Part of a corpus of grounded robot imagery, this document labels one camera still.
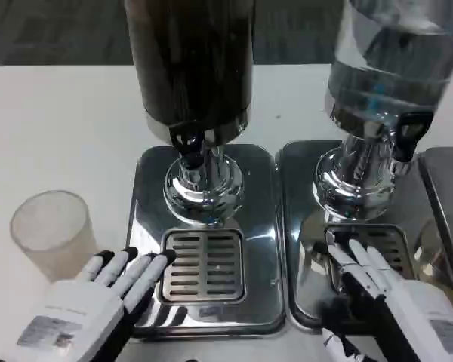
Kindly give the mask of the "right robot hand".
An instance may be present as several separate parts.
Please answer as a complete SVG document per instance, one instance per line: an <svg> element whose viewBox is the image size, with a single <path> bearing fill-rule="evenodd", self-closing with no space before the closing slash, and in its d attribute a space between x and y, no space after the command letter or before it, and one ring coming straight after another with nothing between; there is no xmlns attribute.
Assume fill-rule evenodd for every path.
<svg viewBox="0 0 453 362"><path fill-rule="evenodd" d="M435 285L406 279L377 248L356 239L326 246L347 305L388 361L453 361L453 305Z"/></svg>

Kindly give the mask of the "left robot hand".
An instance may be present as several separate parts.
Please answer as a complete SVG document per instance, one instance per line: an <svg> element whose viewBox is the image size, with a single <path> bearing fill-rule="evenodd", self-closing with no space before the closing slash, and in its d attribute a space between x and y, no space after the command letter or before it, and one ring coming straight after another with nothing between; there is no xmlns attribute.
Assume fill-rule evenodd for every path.
<svg viewBox="0 0 453 362"><path fill-rule="evenodd" d="M54 282L2 361L114 361L149 307L174 250L126 247L94 254L72 279Z"/></svg>

